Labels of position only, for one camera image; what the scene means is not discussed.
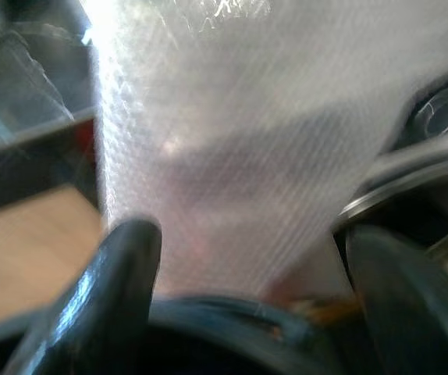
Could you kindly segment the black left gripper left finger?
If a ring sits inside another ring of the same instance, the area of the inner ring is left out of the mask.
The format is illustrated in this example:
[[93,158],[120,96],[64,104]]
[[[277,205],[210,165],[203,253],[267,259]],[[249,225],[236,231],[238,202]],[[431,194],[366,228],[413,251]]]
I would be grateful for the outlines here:
[[3,375],[135,375],[161,244],[150,220],[116,226],[32,324]]

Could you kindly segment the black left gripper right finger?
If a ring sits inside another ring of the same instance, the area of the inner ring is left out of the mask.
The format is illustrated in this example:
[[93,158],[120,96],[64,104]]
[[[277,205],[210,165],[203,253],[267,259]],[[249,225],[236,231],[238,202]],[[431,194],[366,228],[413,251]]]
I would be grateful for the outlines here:
[[448,274],[377,226],[347,236],[350,279],[387,375],[448,375]]

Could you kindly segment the clear bubble wrap sheet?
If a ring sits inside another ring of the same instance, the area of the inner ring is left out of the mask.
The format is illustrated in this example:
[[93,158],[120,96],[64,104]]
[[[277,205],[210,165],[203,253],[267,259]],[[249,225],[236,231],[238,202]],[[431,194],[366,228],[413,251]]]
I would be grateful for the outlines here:
[[336,217],[448,78],[448,0],[81,0],[109,225],[163,231],[156,291],[342,294]]

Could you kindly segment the round glass dryer door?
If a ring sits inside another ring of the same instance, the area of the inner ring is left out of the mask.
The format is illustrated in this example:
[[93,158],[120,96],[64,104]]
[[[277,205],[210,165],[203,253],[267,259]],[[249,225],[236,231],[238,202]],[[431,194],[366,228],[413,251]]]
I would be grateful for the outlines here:
[[0,208],[64,185],[98,201],[89,50],[20,23],[0,36]]

